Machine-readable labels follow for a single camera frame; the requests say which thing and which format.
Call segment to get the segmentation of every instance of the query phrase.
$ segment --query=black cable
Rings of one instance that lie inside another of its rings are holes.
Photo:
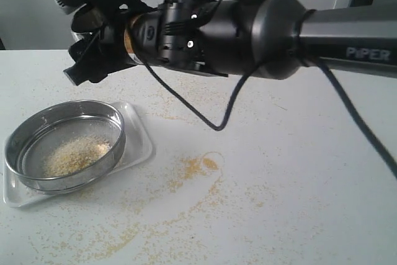
[[[240,92],[242,86],[244,83],[247,81],[247,79],[252,75],[258,67],[255,67],[252,71],[248,72],[247,74],[244,74],[238,83],[236,84],[236,87],[234,87],[233,92],[230,95],[229,103],[226,107],[225,115],[223,116],[223,120],[220,125],[215,125],[211,121],[209,121],[203,114],[201,114],[195,107],[193,107],[191,104],[189,104],[181,95],[179,95],[175,90],[173,90],[167,83],[165,83],[150,67],[150,65],[146,62],[141,60],[142,63],[146,66],[148,71],[151,73],[151,75],[165,88],[167,89],[173,96],[175,96],[178,100],[180,100],[183,105],[185,105],[189,110],[191,110],[198,118],[203,120],[205,124],[207,124],[210,128],[213,130],[219,132],[223,130],[226,127],[226,124],[228,124],[231,110],[233,109],[234,102],[236,101],[237,95]]]
[[[343,89],[342,85],[339,83],[335,75],[332,71],[328,68],[325,62],[320,59],[315,59],[313,62],[323,71],[326,75],[328,80],[331,82],[332,86],[334,87],[335,91],[337,92],[338,96],[341,98],[343,104],[345,105],[347,111],[349,112],[350,116],[353,118],[355,124],[359,127],[361,132],[373,146],[373,148],[377,151],[383,161],[387,164],[390,171],[393,173],[395,178],[397,178],[397,162],[389,153],[387,148],[382,144],[382,142],[378,139],[378,137],[372,132],[369,126],[365,123],[364,119],[360,116],[357,112],[357,109],[354,107],[352,101],[350,100],[349,96]]]

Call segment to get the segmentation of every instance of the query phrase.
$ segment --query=white table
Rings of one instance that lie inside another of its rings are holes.
[[[1,264],[396,264],[397,181],[318,70],[249,79],[216,133],[142,67],[74,87],[71,64],[0,52],[0,137],[53,104],[125,99],[156,156],[27,209],[0,204]],[[238,80],[157,72],[218,122]],[[396,155],[397,80],[337,75]]]

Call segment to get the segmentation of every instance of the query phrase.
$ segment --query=metal dish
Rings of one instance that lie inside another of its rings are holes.
[[[110,150],[84,169],[45,177],[45,157],[62,143],[87,135],[105,138]],[[124,146],[124,120],[116,108],[98,101],[72,101],[49,107],[27,119],[9,137],[4,155],[7,167],[27,187],[45,194],[64,194],[113,170]]]

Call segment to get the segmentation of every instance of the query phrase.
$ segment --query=transparent tray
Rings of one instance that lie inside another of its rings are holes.
[[[125,101],[114,102],[111,105],[119,110],[124,117],[127,139],[122,159],[108,175],[146,161],[153,152],[153,144],[133,106]],[[23,185],[4,163],[3,200],[8,206],[12,208],[23,207],[53,196],[41,194]]]

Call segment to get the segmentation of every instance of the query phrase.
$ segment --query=piper logo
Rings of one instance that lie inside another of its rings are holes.
[[[346,57],[355,59],[369,59],[389,61],[391,52],[388,50],[347,47]]]

